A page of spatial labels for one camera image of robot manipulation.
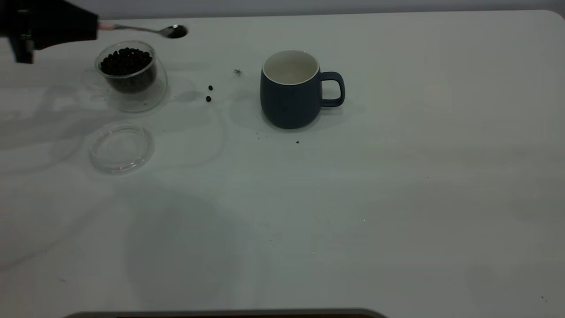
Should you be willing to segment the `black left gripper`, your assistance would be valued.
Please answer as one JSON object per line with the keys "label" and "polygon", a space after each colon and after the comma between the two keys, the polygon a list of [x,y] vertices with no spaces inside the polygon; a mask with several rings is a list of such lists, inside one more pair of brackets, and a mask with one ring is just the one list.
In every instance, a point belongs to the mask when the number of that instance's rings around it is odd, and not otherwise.
{"label": "black left gripper", "polygon": [[0,2],[0,34],[8,39],[14,60],[32,64],[34,49],[71,42],[97,40],[98,16],[66,0],[35,0],[34,31],[30,26],[30,11],[24,0]]}

